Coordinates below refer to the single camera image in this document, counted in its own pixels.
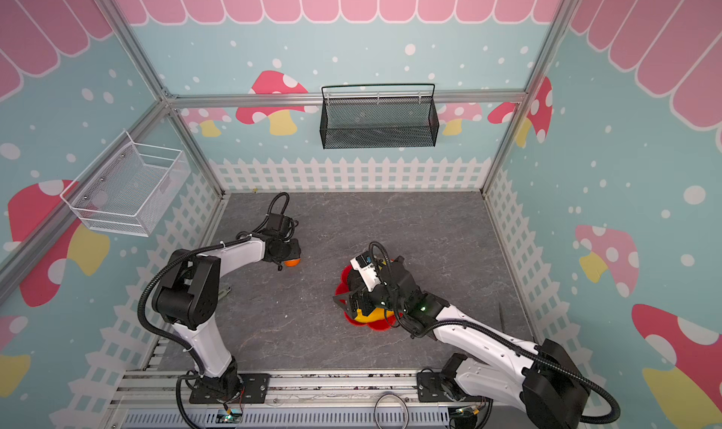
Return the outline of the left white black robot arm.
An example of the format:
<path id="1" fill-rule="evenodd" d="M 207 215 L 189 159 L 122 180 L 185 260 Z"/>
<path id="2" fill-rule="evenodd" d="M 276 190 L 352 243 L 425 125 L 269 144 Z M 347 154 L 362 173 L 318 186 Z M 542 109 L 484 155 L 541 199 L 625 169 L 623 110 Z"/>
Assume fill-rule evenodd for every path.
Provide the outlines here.
<path id="1" fill-rule="evenodd" d="M 231 241 L 195 250 L 175 250 L 150 280 L 137 304 L 138 322 L 148 332 L 175 342 L 189 353 L 195 372 L 188 380 L 211 399 L 239 398 L 244 389 L 237 362 L 215 321 L 221 278 L 255 263 L 278 270 L 298 265 L 298 221 L 286 215 L 290 196 L 272 199 L 261 224 Z"/>

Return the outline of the red flower-shaped fruit bowl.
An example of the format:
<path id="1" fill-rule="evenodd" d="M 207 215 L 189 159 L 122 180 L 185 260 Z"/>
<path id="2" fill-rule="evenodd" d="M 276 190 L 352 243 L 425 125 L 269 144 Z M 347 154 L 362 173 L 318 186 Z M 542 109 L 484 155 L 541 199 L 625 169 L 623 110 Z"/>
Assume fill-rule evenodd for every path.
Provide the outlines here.
<path id="1" fill-rule="evenodd" d="M 339 298 L 338 304 L 342 309 L 346 306 L 346 301 L 341 299 L 342 295 L 345 295 L 350 291 L 348 286 L 349 275 L 352 272 L 352 267 L 347 265 L 340 275 L 340 284 L 338 285 L 334 299 Z M 351 318 L 346 312 L 343 313 L 344 318 L 355 327 L 368 327 L 375 331 L 386 331 L 393 329 L 397 325 L 397 318 L 393 312 L 385 312 L 383 309 L 375 309 L 370 315 L 364 316 L 361 310 L 357 311 L 354 318 Z"/>

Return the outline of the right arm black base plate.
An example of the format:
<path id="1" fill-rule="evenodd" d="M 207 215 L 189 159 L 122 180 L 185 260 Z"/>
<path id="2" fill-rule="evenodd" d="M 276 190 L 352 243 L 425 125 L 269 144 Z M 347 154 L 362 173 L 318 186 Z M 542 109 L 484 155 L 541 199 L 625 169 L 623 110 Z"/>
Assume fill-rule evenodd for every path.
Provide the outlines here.
<path id="1" fill-rule="evenodd" d="M 455 402 L 455 383 L 447 376 L 430 368 L 416 374 L 417 399 L 421 403 Z"/>

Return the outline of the small fake orange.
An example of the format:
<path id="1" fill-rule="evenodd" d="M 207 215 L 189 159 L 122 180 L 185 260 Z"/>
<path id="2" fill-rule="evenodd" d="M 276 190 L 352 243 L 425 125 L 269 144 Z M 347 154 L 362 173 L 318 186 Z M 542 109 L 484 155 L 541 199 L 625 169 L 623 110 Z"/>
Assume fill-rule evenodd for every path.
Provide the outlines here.
<path id="1" fill-rule="evenodd" d="M 286 260 L 286 261 L 283 263 L 283 265 L 285 265 L 285 267 L 296 267 L 297 265 L 299 265 L 300 261 L 301 261 L 300 258 L 295 258 L 295 259 L 291 259 L 291 260 Z"/>

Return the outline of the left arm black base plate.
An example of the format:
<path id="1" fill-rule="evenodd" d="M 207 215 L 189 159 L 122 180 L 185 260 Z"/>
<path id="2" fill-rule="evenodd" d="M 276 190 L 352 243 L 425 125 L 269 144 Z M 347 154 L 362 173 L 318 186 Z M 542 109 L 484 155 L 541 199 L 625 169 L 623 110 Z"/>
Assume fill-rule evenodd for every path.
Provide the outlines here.
<path id="1" fill-rule="evenodd" d="M 268 374 L 203 377 L 192 382 L 189 401 L 201 404 L 263 404 L 269 389 Z"/>

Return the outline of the yellow fake banana bunch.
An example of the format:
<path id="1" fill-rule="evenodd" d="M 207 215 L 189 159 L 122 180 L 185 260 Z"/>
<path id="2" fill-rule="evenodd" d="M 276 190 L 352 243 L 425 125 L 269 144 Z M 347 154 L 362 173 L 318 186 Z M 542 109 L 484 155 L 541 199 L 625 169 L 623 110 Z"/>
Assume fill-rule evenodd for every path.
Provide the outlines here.
<path id="1" fill-rule="evenodd" d="M 391 320 L 394 317 L 393 312 L 389 312 L 386 309 L 376 308 L 369 315 L 364 315 L 361 310 L 356 311 L 356 316 L 353 320 L 359 324 L 371 324 L 385 320 Z"/>

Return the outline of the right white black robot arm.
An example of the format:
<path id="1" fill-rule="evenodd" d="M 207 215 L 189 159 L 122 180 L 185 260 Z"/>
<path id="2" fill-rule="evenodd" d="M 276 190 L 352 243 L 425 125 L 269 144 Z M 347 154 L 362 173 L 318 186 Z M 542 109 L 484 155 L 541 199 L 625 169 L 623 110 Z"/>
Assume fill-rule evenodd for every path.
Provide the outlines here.
<path id="1" fill-rule="evenodd" d="M 618 401 L 584 377 L 560 344 L 534 344 L 473 319 L 422 290 L 404 259 L 390 259 L 377 241 L 351 259 L 347 286 L 334 301 L 351 320 L 393 317 L 413 339 L 430 337 L 463 350 L 439 374 L 454 400 L 482 397 L 513 406 L 538 428 L 605 425 L 622 415 Z"/>

